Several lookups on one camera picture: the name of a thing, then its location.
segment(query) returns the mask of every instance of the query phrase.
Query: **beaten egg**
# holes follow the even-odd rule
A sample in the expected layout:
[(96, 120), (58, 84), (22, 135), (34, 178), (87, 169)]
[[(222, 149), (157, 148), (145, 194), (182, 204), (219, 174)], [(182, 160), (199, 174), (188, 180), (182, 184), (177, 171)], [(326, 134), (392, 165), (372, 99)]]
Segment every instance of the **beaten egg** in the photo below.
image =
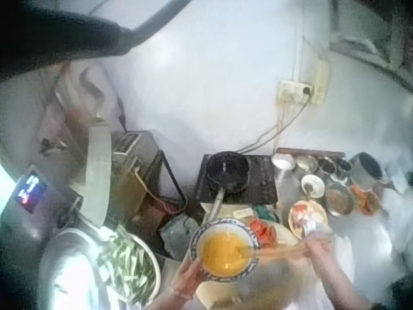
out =
[(234, 276), (248, 263), (240, 249), (248, 244), (236, 234), (219, 232), (208, 237), (202, 249), (204, 268), (215, 276)]

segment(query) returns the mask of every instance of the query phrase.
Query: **chopsticks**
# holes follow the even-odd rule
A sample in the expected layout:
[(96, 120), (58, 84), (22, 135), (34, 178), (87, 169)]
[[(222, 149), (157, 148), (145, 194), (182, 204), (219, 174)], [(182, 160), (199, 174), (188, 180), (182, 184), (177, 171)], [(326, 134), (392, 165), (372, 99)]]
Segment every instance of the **chopsticks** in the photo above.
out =
[[(319, 239), (321, 245), (328, 245), (331, 240), (322, 238)], [(243, 247), (239, 249), (245, 258), (274, 258), (281, 259), (288, 256), (305, 255), (308, 253), (308, 247), (301, 243), (292, 247), (275, 247), (275, 248), (263, 248), (255, 250), (251, 247)]]

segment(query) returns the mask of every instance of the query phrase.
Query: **pan handle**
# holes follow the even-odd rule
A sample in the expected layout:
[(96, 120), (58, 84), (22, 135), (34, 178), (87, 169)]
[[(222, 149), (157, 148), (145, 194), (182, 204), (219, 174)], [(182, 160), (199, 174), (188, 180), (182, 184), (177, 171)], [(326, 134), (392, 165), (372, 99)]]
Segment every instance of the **pan handle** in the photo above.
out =
[(208, 222), (215, 220), (218, 217), (218, 214), (221, 210), (222, 201), (224, 200), (225, 189), (221, 187), (218, 191), (217, 196), (215, 197), (214, 205), (212, 206), (211, 212), (208, 216)]

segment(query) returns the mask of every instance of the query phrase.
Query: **digital display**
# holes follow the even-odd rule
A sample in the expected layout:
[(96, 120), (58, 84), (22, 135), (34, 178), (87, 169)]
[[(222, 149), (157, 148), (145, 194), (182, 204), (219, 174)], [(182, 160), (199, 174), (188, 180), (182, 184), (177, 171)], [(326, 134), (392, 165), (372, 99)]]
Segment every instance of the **digital display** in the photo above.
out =
[(20, 203), (29, 213), (33, 213), (46, 188), (46, 184), (32, 171), (27, 178), (17, 184), (14, 200)]

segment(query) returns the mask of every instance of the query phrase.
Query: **small steel bowl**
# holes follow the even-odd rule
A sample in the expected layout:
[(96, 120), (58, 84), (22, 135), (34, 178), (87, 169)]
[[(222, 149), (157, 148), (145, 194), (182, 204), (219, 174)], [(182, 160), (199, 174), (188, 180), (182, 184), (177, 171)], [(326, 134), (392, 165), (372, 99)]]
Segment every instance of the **small steel bowl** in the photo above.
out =
[[(345, 205), (345, 208), (343, 210), (339, 210), (337, 206), (332, 205), (330, 198), (332, 191), (339, 192), (339, 194), (342, 196), (342, 199), (345, 200), (343, 202), (343, 204)], [(328, 213), (333, 216), (349, 215), (356, 207), (356, 198), (354, 197), (353, 193), (350, 191), (350, 189), (348, 189), (347, 186), (344, 186), (340, 183), (331, 183), (330, 185), (327, 185), (324, 195), (324, 202)]]
[(312, 156), (300, 155), (296, 158), (296, 169), (294, 174), (298, 180), (301, 180), (303, 176), (307, 174), (313, 174), (318, 168), (317, 160)]
[(334, 163), (334, 161), (332, 161), (328, 157), (322, 157), (322, 158), (318, 159), (317, 163), (318, 163), (318, 167), (319, 167), (318, 174), (319, 174), (320, 178), (327, 178), (327, 177), (335, 174), (336, 171), (337, 171), (336, 164)]
[(350, 175), (351, 172), (351, 163), (343, 158), (338, 158), (336, 160), (337, 165), (337, 177), (339, 180), (344, 180), (346, 177)]

